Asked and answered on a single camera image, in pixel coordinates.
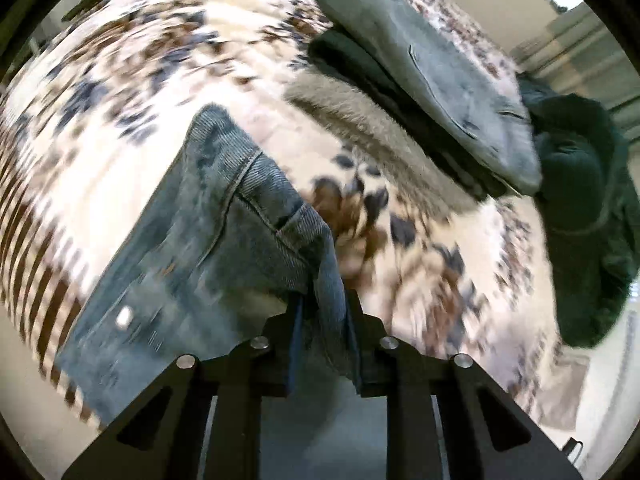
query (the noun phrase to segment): patterned blanket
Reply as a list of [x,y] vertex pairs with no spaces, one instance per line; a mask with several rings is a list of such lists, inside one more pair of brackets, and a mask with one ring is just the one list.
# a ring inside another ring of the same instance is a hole
[[[463,11],[408,1],[519,98],[514,63]],[[368,314],[421,352],[472,355],[534,420],[546,413],[553,425],[539,399],[558,386],[561,345],[534,205],[488,200],[435,221],[286,102],[306,45],[330,26],[313,0],[106,0],[12,81],[0,123],[1,299],[82,420],[98,424],[52,365],[56,351],[191,118],[215,102],[332,228],[343,279]],[[561,411],[575,414],[579,392]]]

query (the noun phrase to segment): black bracket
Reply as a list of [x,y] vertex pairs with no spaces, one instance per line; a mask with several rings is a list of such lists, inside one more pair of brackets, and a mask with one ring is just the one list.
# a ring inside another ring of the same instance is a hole
[[[363,314],[354,292],[347,296],[353,383],[363,397],[387,398],[388,480],[580,480],[565,454],[471,357],[423,356]],[[201,463],[205,480],[258,479],[260,400],[286,397],[294,387],[303,307],[303,298],[293,297],[262,336],[226,356],[178,358],[63,480],[195,479]]]

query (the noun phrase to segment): floor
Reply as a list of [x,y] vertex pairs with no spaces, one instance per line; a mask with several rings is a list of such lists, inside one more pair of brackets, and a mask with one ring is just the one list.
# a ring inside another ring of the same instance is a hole
[[58,480],[97,433],[80,422],[42,380],[31,352],[4,311],[0,312],[0,356],[0,412],[41,475]]

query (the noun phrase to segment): dark green fabric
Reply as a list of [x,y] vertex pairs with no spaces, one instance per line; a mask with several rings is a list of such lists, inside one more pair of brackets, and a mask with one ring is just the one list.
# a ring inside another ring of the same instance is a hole
[[316,37],[309,44],[308,57],[323,74],[369,95],[473,197],[483,200],[487,195],[498,197],[507,192],[507,187],[431,119],[343,28],[336,26]]
[[560,334],[597,345],[616,322],[640,267],[640,202],[627,142],[606,110],[520,77],[540,156],[542,215]]

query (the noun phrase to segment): striped fabric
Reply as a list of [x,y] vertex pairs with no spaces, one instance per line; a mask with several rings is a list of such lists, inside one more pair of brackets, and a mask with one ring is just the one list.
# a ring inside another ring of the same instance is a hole
[[82,258],[48,218],[49,203],[30,190],[24,175],[32,160],[6,124],[0,118],[0,301],[42,377],[82,421],[97,426],[80,390],[53,365],[84,303],[75,285],[81,283]]

